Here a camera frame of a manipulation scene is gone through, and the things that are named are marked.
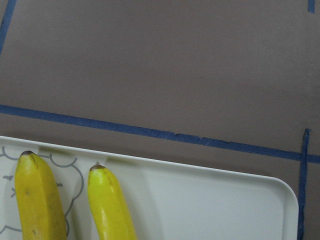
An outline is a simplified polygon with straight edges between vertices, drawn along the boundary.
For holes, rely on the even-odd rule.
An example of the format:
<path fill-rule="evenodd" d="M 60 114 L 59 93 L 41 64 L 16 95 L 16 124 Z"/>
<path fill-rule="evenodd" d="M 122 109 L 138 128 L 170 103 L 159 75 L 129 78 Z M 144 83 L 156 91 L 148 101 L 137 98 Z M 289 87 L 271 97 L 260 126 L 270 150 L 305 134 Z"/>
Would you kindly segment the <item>yellow banana carried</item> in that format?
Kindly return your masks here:
<path fill-rule="evenodd" d="M 98 162 L 89 169 L 87 195 L 101 240 L 136 240 L 134 223 L 116 176 Z"/>
<path fill-rule="evenodd" d="M 66 240 L 67 227 L 54 174 L 37 154 L 21 153 L 14 175 L 24 240 Z"/>

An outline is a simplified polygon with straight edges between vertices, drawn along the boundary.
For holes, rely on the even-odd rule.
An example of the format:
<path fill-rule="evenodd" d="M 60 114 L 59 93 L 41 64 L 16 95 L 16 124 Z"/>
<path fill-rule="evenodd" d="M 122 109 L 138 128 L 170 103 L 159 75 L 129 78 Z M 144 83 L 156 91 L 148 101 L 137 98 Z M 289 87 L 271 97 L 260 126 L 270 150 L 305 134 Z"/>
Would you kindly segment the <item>white bear tray plate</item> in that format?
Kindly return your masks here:
<path fill-rule="evenodd" d="M 140 240 L 295 240 L 298 201 L 282 180 L 3 136 L 0 139 L 0 237 L 22 238 L 14 173 L 30 150 L 51 167 L 67 237 L 96 240 L 88 204 L 95 163 L 119 180 Z"/>

